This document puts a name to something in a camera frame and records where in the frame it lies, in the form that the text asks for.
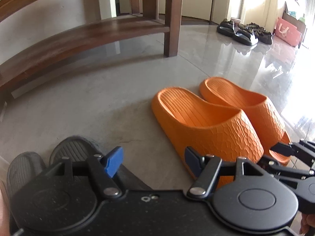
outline pink bag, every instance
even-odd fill
[[[276,26],[276,36],[291,46],[297,46],[301,39],[301,33],[296,29],[296,26],[292,25],[288,21],[278,17]]]

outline black slide sandal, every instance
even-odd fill
[[[94,154],[106,154],[103,148],[88,137],[84,136],[70,136],[63,140],[56,148],[53,150],[49,164],[53,164],[55,161],[62,157],[69,157],[71,161],[84,161],[88,156]],[[116,175],[122,184],[130,190],[151,190],[143,181],[137,178],[132,172],[130,172],[124,165],[120,165]],[[76,181],[88,180],[83,176],[75,176]]]
[[[233,36],[233,39],[248,46],[253,46],[258,43],[258,39],[251,29],[239,29]]]
[[[217,26],[217,32],[225,36],[232,37],[234,35],[234,21],[224,19],[220,25]]]
[[[7,170],[7,195],[9,200],[29,181],[46,169],[45,163],[39,154],[25,152],[13,159]],[[10,234],[18,231],[17,224],[10,213]]]

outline blue clip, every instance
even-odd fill
[[[104,170],[106,174],[112,178],[119,169],[119,166],[122,164],[123,148],[121,146],[115,147],[107,155],[105,155],[104,158]]]
[[[199,177],[204,169],[202,156],[191,146],[185,148],[185,163],[188,165],[195,177]]]

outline shoe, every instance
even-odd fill
[[[234,21],[224,19],[220,25],[217,26],[217,32],[232,37],[234,35]]]
[[[233,39],[248,46],[253,46],[258,43],[258,39],[255,37],[254,31],[247,27],[242,27],[237,30],[236,34],[233,35]]]
[[[252,123],[264,148],[264,154],[287,165],[290,157],[270,151],[278,142],[288,144],[290,138],[285,131],[285,124],[271,100],[259,93],[245,90],[227,79],[211,77],[200,84],[203,98],[217,105],[242,109]]]
[[[25,152],[15,157],[7,170],[7,195],[9,201],[23,186],[45,169],[46,165],[37,153]],[[9,217],[10,235],[13,235],[19,229],[12,213],[14,212],[11,210]]]
[[[263,30],[257,29],[257,30],[254,30],[254,34],[260,42],[263,42],[263,43],[268,44],[268,45],[272,45],[273,34],[271,32],[268,32],[265,29],[263,29]]]
[[[268,45],[272,45],[272,37],[273,34],[271,32],[268,32],[265,28],[261,27],[260,25],[257,25],[255,23],[250,23],[247,25],[238,24],[238,27],[240,29],[252,29],[254,32],[255,37],[260,41]]]
[[[189,90],[170,87],[155,95],[152,110],[184,164],[187,146],[202,156],[212,154],[225,161],[245,156],[258,162],[263,155],[258,136],[241,109],[210,104]]]
[[[99,143],[85,136],[70,136],[61,141],[52,151],[49,165],[58,161],[62,157],[69,157],[72,162],[85,161],[87,157],[95,154],[106,154],[107,152]],[[116,175],[123,186],[129,190],[151,190],[144,182],[131,173],[124,165],[120,165]],[[74,176],[77,182],[89,183],[86,176]]]

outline tile floor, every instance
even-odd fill
[[[200,82],[209,76],[269,96],[292,141],[315,139],[312,52],[277,38],[272,46],[247,47],[215,29],[182,26],[179,55],[172,58],[163,57],[163,34],[156,34],[61,61],[60,69],[13,92],[16,99],[0,123],[0,156],[11,162],[21,152],[35,151],[47,162],[62,139],[87,135],[106,149],[123,146],[125,166],[152,188],[187,189],[192,179],[155,120],[150,101],[168,86],[199,94]],[[307,169],[295,159],[290,165]]]

